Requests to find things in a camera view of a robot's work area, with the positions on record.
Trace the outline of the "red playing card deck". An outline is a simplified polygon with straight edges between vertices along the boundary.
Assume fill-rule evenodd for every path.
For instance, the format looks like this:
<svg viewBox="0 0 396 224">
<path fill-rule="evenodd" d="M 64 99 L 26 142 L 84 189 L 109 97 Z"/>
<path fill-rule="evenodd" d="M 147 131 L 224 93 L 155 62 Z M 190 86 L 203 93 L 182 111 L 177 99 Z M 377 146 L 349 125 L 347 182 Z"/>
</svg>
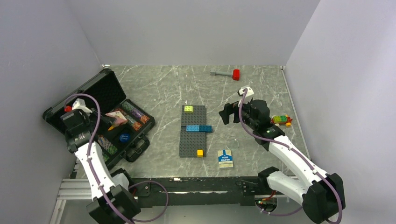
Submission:
<svg viewBox="0 0 396 224">
<path fill-rule="evenodd" d="M 114 111 L 114 112 L 109 112 L 106 113 L 106 116 L 114 118 L 115 121 L 112 124 L 112 127 L 117 127 L 123 124 L 126 124 L 128 120 L 126 117 L 121 113 L 121 111 Z"/>
</svg>

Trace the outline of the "blue small blind button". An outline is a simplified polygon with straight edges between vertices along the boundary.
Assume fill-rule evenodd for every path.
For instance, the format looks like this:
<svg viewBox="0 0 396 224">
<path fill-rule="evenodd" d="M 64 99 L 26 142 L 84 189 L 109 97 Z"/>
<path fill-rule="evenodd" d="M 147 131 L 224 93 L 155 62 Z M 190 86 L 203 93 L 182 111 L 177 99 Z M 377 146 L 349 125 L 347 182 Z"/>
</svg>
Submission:
<svg viewBox="0 0 396 224">
<path fill-rule="evenodd" d="M 128 133 L 123 133 L 119 136 L 120 142 L 128 142 L 130 140 L 130 135 Z"/>
</svg>

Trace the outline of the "blue texas holdem card box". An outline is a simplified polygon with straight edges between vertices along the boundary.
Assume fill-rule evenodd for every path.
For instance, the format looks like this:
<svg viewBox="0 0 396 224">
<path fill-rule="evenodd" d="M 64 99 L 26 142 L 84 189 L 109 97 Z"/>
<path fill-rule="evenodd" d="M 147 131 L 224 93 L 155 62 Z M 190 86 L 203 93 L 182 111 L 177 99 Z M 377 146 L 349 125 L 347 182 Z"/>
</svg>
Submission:
<svg viewBox="0 0 396 224">
<path fill-rule="evenodd" d="M 218 163 L 220 169 L 233 168 L 232 151 L 229 149 L 218 150 Z"/>
</svg>

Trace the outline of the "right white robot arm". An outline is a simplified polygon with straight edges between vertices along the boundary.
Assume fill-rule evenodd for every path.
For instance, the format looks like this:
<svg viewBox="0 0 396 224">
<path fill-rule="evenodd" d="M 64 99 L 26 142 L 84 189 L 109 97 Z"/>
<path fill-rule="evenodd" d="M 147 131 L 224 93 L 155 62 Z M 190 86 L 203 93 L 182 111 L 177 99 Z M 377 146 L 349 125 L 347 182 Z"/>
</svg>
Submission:
<svg viewBox="0 0 396 224">
<path fill-rule="evenodd" d="M 316 224 L 328 221 L 338 215 L 335 223 L 340 223 L 342 211 L 346 207 L 343 180 L 337 174 L 329 174 L 310 161 L 291 142 L 285 132 L 276 126 L 264 100 L 248 103 L 227 103 L 219 112 L 225 125 L 241 123 L 248 134 L 263 148 L 280 159 L 297 177 L 293 179 L 275 167 L 269 167 L 258 174 L 258 189 L 269 194 L 280 192 L 302 206 L 307 217 Z"/>
</svg>

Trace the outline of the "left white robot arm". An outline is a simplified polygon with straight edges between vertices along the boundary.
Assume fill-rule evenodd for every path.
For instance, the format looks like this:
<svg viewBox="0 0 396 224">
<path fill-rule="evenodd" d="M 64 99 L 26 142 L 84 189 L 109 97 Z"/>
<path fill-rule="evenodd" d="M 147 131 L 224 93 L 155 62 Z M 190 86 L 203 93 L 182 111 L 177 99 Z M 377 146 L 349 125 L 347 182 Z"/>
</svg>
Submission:
<svg viewBox="0 0 396 224">
<path fill-rule="evenodd" d="M 96 128 L 81 109 L 61 116 L 66 125 L 67 149 L 81 162 L 88 178 L 92 202 L 86 209 L 99 224 L 132 224 L 141 209 L 131 194 L 134 182 L 125 171 L 112 176 L 104 162 L 102 148 L 94 140 Z"/>
</svg>

